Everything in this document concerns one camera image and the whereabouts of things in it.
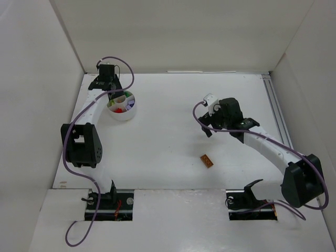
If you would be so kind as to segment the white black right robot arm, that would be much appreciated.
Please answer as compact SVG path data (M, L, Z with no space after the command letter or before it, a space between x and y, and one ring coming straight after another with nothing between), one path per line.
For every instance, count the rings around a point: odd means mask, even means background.
M281 183L268 182L254 190L252 195L255 199L284 199L292 207L300 208L307 207L311 200L324 195L324 204L318 209L328 206L329 192L317 156L303 155L280 143L259 122L245 118L235 98L219 100L210 93L200 104L208 112L195 119L207 137L214 132L229 133L265 157L283 175Z

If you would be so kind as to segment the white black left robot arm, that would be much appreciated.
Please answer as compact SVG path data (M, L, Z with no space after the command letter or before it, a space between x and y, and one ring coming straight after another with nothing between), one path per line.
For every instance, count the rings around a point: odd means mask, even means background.
M72 175L89 180L93 184L93 202L116 202L116 187L112 179L103 174L98 164L102 160L103 147L96 124L107 104L124 95L115 65L97 65L98 76L90 83L86 100L71 123L61 126L63 144L62 162Z

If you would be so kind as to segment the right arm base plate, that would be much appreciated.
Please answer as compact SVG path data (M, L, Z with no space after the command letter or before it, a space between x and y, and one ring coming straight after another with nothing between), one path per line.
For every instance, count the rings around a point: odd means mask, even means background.
M225 205L230 221L276 221L277 213L269 201L257 200L250 192L244 190L226 190Z

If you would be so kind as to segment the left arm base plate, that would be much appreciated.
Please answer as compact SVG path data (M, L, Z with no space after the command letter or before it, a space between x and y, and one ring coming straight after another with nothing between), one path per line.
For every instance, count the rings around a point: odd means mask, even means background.
M93 219L98 196L90 193L87 198L81 200L86 203L85 220ZM95 217L95 221L132 221L133 219L134 191L117 190L116 201L102 198Z

